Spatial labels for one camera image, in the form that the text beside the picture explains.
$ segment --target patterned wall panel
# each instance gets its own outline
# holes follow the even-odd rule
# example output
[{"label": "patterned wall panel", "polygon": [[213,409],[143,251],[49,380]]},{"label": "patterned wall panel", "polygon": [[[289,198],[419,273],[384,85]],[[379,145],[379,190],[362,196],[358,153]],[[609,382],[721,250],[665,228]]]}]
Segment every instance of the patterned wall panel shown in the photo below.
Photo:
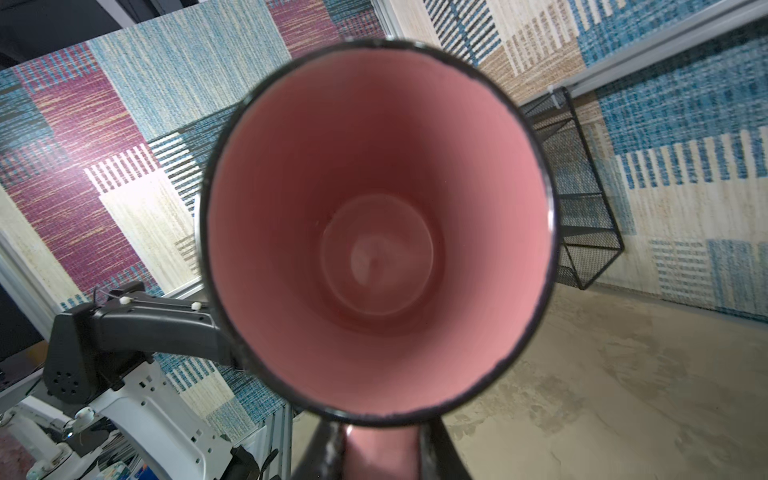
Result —
[{"label": "patterned wall panel", "polygon": [[[524,101],[715,1],[485,0],[502,43],[478,66]],[[437,3],[389,2],[406,37],[444,48]],[[768,318],[767,22],[578,99],[626,244],[600,282]]]},{"label": "patterned wall panel", "polygon": [[[0,71],[2,235],[62,309],[95,286],[183,286],[199,274],[193,198],[234,105],[291,56],[381,35],[368,1],[210,0]],[[284,404],[244,372],[157,358],[234,441]]]},{"label": "patterned wall panel", "polygon": [[323,0],[268,0],[270,14],[293,58],[339,41]]},{"label": "patterned wall panel", "polygon": [[0,178],[57,260],[36,263],[45,268],[39,276],[59,278],[63,268],[71,278],[51,288],[54,300],[75,305],[86,298],[83,292],[109,288],[133,272],[161,293],[84,172],[144,142],[88,48],[66,48],[4,71],[2,78],[6,104],[19,113],[3,129]]},{"label": "patterned wall panel", "polygon": [[205,2],[88,46],[145,138],[232,105],[290,60],[263,0]]},{"label": "patterned wall panel", "polygon": [[568,0],[589,66],[717,3],[717,0]]},{"label": "patterned wall panel", "polygon": [[474,66],[501,43],[485,0],[425,0],[443,50]]},{"label": "patterned wall panel", "polygon": [[[768,319],[756,301],[768,291],[767,49],[761,20],[597,91],[637,233],[651,244],[626,256],[657,264],[647,274],[662,298]],[[706,271],[679,270],[683,257],[659,251],[681,243],[708,257]]]}]

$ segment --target black wire mesh basket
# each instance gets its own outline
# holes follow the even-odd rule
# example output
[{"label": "black wire mesh basket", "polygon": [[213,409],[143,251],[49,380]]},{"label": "black wire mesh basket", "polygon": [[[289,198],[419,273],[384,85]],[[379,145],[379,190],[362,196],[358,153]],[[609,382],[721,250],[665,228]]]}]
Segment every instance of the black wire mesh basket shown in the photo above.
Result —
[{"label": "black wire mesh basket", "polygon": [[624,251],[624,241],[568,91],[553,90],[521,110],[554,177],[561,223],[557,281],[584,290]]}]

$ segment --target concrete floor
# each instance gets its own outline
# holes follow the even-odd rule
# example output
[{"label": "concrete floor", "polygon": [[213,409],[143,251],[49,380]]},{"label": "concrete floor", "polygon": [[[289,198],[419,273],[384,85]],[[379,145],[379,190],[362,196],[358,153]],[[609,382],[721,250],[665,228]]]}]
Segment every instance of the concrete floor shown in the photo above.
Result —
[{"label": "concrete floor", "polygon": [[[768,328],[558,286],[522,357],[444,420],[475,480],[768,478]],[[294,465],[316,423],[296,418]]]}]

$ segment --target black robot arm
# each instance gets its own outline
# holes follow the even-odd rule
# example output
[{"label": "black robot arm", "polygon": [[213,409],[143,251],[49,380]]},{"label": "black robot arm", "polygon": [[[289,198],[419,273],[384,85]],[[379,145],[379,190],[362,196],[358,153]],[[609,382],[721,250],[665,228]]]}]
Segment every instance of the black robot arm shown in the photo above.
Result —
[{"label": "black robot arm", "polygon": [[136,365],[152,362],[155,352],[238,367],[207,304],[193,310],[189,300],[147,295],[142,282],[127,283],[109,297],[103,306],[83,303],[54,320],[43,379],[62,402],[88,404],[119,386]]}]

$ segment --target pink mug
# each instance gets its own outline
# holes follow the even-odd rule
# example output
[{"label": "pink mug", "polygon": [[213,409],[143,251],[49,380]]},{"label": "pink mug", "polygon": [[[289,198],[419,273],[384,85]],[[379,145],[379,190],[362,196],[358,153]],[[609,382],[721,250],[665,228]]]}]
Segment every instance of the pink mug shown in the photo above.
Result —
[{"label": "pink mug", "polygon": [[201,263],[243,364],[355,425],[339,430],[347,478],[383,452],[400,465],[387,478],[416,478],[417,429],[361,427],[436,419],[514,362],[551,292],[556,210],[492,81],[422,44],[355,41],[235,111],[205,172]]}]

